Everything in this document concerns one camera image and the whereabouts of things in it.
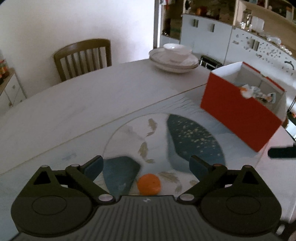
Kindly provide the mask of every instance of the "white wall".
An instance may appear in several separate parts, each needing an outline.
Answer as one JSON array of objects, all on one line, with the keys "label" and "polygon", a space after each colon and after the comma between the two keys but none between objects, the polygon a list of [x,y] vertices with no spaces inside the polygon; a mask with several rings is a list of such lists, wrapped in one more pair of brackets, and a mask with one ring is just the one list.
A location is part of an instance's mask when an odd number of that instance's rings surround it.
[{"label": "white wall", "polygon": [[30,97],[60,82],[52,57],[58,49],[108,38],[113,65],[148,58],[153,24],[153,0],[6,0],[0,50]]}]

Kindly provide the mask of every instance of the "triangular cutout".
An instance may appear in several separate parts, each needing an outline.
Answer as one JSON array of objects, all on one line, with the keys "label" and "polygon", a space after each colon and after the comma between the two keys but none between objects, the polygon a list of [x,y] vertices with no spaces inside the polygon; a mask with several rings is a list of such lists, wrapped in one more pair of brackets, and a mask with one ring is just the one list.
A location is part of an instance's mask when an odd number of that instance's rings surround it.
[{"label": "triangular cutout", "polygon": [[242,182],[248,184],[259,184],[252,172],[246,172]]},{"label": "triangular cutout", "polygon": [[37,177],[36,181],[34,182],[34,185],[47,183],[50,183],[50,179],[47,175],[47,172],[41,172],[40,175]]}]

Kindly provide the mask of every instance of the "ribbed gray panel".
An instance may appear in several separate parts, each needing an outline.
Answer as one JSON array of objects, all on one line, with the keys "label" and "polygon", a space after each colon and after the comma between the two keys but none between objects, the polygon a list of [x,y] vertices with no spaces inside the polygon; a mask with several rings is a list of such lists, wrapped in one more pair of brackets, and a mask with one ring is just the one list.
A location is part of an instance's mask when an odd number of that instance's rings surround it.
[{"label": "ribbed gray panel", "polygon": [[102,206],[87,225],[56,238],[19,234],[13,241],[279,241],[273,234],[241,238],[209,226],[194,206],[176,203],[172,196],[124,196]]}]

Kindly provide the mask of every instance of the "gold leaf pattern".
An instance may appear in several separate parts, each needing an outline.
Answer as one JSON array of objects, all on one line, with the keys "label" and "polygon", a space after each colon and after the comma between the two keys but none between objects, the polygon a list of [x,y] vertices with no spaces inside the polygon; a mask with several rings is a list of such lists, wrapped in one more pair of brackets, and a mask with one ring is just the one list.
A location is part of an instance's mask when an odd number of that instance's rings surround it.
[{"label": "gold leaf pattern", "polygon": [[171,183],[179,182],[179,178],[174,173],[160,172],[159,175]]},{"label": "gold leaf pattern", "polygon": [[176,189],[175,189],[175,193],[177,194],[177,193],[179,193],[181,191],[182,191],[182,185],[177,186]]},{"label": "gold leaf pattern", "polygon": [[198,183],[198,181],[196,181],[196,180],[191,180],[189,183],[190,183],[192,186],[194,186],[194,185],[196,185],[196,184]]},{"label": "gold leaf pattern", "polygon": [[149,159],[146,162],[149,163],[149,164],[155,163],[155,161],[153,159]]},{"label": "gold leaf pattern", "polygon": [[141,144],[141,147],[138,151],[138,153],[140,154],[140,156],[145,159],[147,157],[147,153],[148,153],[148,147],[147,147],[147,142],[143,142]]},{"label": "gold leaf pattern", "polygon": [[153,135],[154,132],[149,132],[146,137]]},{"label": "gold leaf pattern", "polygon": [[151,127],[151,129],[152,129],[153,131],[156,131],[157,123],[156,123],[152,118],[150,118],[150,119],[148,120],[148,123],[149,123],[149,126]]}]

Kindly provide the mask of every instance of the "crumpled wrapper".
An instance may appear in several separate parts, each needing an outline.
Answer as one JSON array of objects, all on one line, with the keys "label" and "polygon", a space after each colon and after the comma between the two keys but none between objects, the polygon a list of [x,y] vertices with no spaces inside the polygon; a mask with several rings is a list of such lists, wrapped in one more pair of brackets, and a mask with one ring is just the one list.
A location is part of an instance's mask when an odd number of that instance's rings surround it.
[{"label": "crumpled wrapper", "polygon": [[240,87],[240,92],[242,96],[246,99],[254,97],[263,102],[270,102],[272,104],[276,102],[276,93],[269,93],[265,95],[261,92],[260,88],[256,86],[249,86],[248,84],[244,85]]}]

